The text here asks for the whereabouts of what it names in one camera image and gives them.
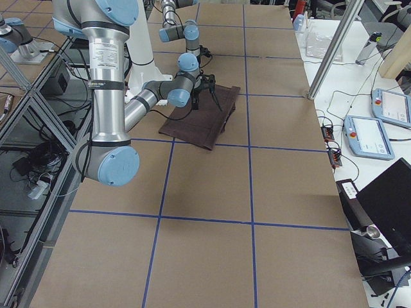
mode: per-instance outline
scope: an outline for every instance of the sticker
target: sticker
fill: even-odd
[[[347,194],[348,198],[355,199],[357,195],[357,191],[355,190],[353,184],[351,182],[343,183],[342,188],[344,188],[345,193]]]
[[[119,69],[118,46],[109,43],[90,43],[92,69]]]

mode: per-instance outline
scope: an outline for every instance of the computer monitor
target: computer monitor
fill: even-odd
[[[356,197],[398,255],[411,255],[411,165],[397,160]]]

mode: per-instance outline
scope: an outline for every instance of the white label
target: white label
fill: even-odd
[[[109,43],[90,43],[93,69],[119,69],[118,46]]]
[[[363,152],[375,154],[388,153],[377,121],[372,119],[354,118],[354,125]]]
[[[402,95],[383,92],[383,115],[401,122],[408,122],[406,98]]]
[[[355,190],[353,184],[351,182],[343,183],[342,188],[344,188],[345,193],[347,194],[348,198],[355,199],[357,195],[357,191]]]

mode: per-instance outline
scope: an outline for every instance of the light blue device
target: light blue device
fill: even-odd
[[[354,155],[383,160],[395,158],[381,119],[348,115],[344,130]]]
[[[384,122],[411,128],[411,97],[388,90],[372,92],[372,112]]]

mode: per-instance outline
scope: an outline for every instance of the red object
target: red object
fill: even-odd
[[[295,6],[295,11],[294,11],[294,15],[293,15],[293,21],[295,20],[295,18],[297,18],[297,16],[299,14],[302,14],[304,11],[304,8],[306,6],[306,2],[305,0],[298,0],[297,5]]]

